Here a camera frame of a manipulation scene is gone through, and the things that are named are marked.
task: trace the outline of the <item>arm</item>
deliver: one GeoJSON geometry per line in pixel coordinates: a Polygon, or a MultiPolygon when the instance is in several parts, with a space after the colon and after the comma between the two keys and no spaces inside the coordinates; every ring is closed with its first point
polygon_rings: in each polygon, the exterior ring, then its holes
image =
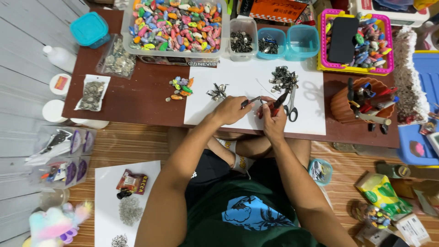
{"type": "Polygon", "coordinates": [[[285,192],[296,210],[303,228],[312,233],[317,241],[328,247],[356,247],[357,245],[342,227],[322,191],[303,169],[302,164],[284,139],[287,116],[283,106],[272,118],[267,104],[263,105],[264,133],[271,142],[281,174],[285,192]]]}
{"type": "Polygon", "coordinates": [[[135,247],[175,247],[186,237],[184,192],[206,144],[224,124],[233,124],[252,109],[246,97],[227,97],[191,131],[162,168],[152,186],[137,230],[135,247]]]}

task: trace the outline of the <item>red pliers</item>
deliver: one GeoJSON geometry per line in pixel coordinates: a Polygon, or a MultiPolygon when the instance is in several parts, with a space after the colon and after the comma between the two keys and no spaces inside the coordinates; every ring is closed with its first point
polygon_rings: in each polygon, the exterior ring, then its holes
{"type": "MultiPolygon", "coordinates": [[[[277,113],[279,112],[279,108],[281,107],[281,105],[284,104],[289,93],[290,93],[289,90],[285,90],[284,94],[282,94],[273,104],[268,106],[270,108],[271,117],[277,115],[277,113]]],[[[259,114],[259,119],[261,119],[263,115],[264,113],[261,112],[261,114],[259,114]]]]}

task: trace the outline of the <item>rainbow plush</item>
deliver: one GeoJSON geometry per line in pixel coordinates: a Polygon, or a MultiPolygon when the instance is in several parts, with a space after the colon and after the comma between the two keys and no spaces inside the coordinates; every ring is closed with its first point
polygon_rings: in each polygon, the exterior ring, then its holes
{"type": "Polygon", "coordinates": [[[70,203],[62,207],[51,207],[29,217],[31,247],[61,247],[71,243],[78,234],[79,224],[90,217],[91,202],[84,202],[75,208],[70,203]]]}

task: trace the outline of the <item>wooden table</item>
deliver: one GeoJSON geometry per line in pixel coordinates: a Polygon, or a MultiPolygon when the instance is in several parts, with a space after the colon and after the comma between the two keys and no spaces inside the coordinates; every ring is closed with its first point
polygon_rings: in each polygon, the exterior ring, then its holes
{"type": "MultiPolygon", "coordinates": [[[[120,33],[123,11],[93,9],[108,23],[109,33],[120,33]]],[[[82,97],[83,80],[86,74],[97,74],[95,67],[102,56],[105,45],[94,50],[81,47],[72,81],[65,101],[63,117],[113,122],[152,124],[162,126],[184,126],[186,101],[165,102],[172,89],[169,81],[176,76],[189,78],[189,66],[146,64],[137,60],[135,71],[130,80],[112,77],[103,100],[102,110],[73,110],[82,97]]],[[[399,135],[396,125],[396,114],[390,118],[389,134],[383,135],[379,128],[374,132],[367,131],[366,124],[343,125],[334,119],[330,110],[332,96],[346,86],[348,78],[357,80],[362,77],[376,78],[387,86],[393,86],[393,74],[387,76],[365,76],[347,73],[323,73],[324,79],[324,111],[326,117],[326,135],[285,133],[286,137],[302,138],[328,142],[344,142],[364,145],[377,145],[398,148],[399,135]]],[[[222,128],[225,131],[262,134],[262,131],[222,128]]]]}

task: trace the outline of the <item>brown plant pot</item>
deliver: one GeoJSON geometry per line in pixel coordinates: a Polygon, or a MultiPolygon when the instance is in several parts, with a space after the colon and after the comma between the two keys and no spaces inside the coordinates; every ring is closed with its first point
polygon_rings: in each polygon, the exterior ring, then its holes
{"type": "MultiPolygon", "coordinates": [[[[379,94],[387,89],[381,81],[372,78],[361,78],[354,81],[353,89],[356,91],[361,85],[369,82],[372,85],[372,91],[379,94]]],[[[395,109],[395,105],[392,105],[382,111],[380,111],[376,116],[389,118],[395,109]]],[[[342,124],[364,124],[364,123],[374,123],[373,121],[364,121],[362,119],[355,119],[355,113],[352,111],[349,101],[348,101],[348,87],[343,88],[336,95],[332,97],[331,100],[331,112],[334,118],[342,124]]]]}

